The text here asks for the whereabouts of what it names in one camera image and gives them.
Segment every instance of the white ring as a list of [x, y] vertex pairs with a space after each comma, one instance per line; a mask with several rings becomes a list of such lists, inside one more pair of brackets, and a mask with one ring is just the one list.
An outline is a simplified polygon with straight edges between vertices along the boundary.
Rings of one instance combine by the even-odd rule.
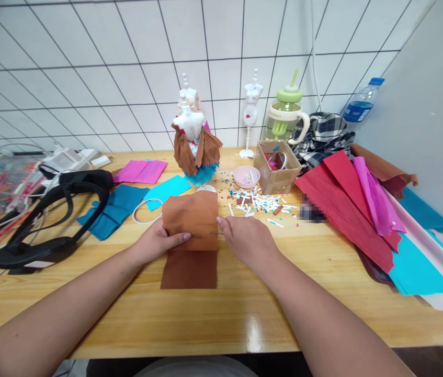
[[281, 152], [281, 151], [274, 152], [274, 154], [272, 154], [272, 155], [268, 158], [268, 163], [270, 163], [270, 160], [272, 159], [272, 157], [274, 157], [274, 156], [277, 155], [278, 153], [282, 153], [282, 154], [284, 155], [284, 161], [282, 162], [282, 168], [279, 169], [279, 170], [283, 170], [283, 169], [286, 167], [286, 162], [288, 161], [288, 156], [287, 156], [284, 152]]
[[153, 220], [151, 220], [151, 221], [142, 222], [142, 221], [138, 221], [138, 220], [136, 219], [136, 212], [137, 212], [137, 210], [140, 209], [140, 208], [143, 206], [143, 204], [145, 204], [146, 202], [152, 201], [152, 200], [155, 200], [155, 201], [157, 201], [157, 202], [160, 202], [160, 205], [163, 205], [163, 204], [164, 204], [164, 202], [162, 202], [160, 199], [154, 199], [154, 198], [152, 198], [152, 199], [146, 199], [144, 202], [141, 202], [141, 203], [138, 204], [138, 206], [134, 209], [134, 211], [132, 211], [132, 219], [134, 220], [135, 223], [137, 223], [137, 224], [150, 224], [150, 223], [153, 223], [153, 222], [157, 221], [158, 219], [160, 219], [160, 218], [162, 217], [162, 210], [160, 210], [160, 214], [159, 214], [157, 217], [155, 217]]

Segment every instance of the teal crepe paper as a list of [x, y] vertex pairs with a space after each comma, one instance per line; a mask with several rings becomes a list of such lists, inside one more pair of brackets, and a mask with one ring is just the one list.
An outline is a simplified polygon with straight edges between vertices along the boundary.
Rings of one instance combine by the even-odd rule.
[[[103, 213], [101, 213], [96, 221], [90, 226], [89, 232], [94, 235], [99, 241], [103, 241], [110, 237], [134, 209], [143, 200], [143, 197], [150, 191], [149, 188], [138, 188], [127, 185], [120, 185], [115, 191], [110, 194], [108, 204]], [[84, 225], [92, 213], [96, 210], [99, 202], [93, 202], [94, 208], [89, 209], [87, 214], [79, 217], [77, 221]]]
[[404, 197], [399, 201], [405, 210], [424, 229], [435, 229], [443, 233], [443, 217], [425, 203], [409, 188], [403, 190]]
[[[160, 199], [162, 203], [165, 203], [169, 197], [178, 196], [190, 188], [190, 184], [183, 177], [177, 175], [150, 189], [145, 195], [144, 200]], [[146, 205], [150, 211], [156, 210], [161, 206], [160, 202], [157, 201], [149, 201]]]
[[443, 293], [443, 275], [404, 233], [389, 276], [402, 295]]

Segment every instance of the cardboard box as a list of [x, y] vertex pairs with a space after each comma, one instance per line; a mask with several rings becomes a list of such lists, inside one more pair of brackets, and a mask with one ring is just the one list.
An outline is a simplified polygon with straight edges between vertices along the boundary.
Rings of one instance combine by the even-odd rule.
[[[265, 157], [266, 153], [273, 153], [279, 146], [278, 152], [283, 152], [286, 157], [286, 167], [283, 170], [273, 171]], [[259, 185], [264, 195], [286, 194], [291, 191], [295, 178], [301, 171], [301, 165], [296, 159], [289, 145], [283, 140], [260, 141], [256, 146], [254, 167], [259, 170], [262, 177]]]

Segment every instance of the bottle label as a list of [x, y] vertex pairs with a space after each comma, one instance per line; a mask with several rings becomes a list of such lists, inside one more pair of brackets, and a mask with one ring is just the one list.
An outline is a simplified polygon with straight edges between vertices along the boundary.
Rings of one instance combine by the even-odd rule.
[[370, 104], [368, 102], [351, 102], [345, 109], [345, 112], [343, 113], [343, 118], [349, 122], [359, 123], [364, 118], [366, 118], [372, 108], [373, 104]]

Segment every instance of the blue bottle cap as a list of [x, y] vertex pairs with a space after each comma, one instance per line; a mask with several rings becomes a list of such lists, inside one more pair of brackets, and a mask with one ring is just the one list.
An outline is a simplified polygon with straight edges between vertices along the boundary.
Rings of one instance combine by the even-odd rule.
[[385, 81], [382, 77], [373, 77], [368, 85], [378, 85], [380, 86]]

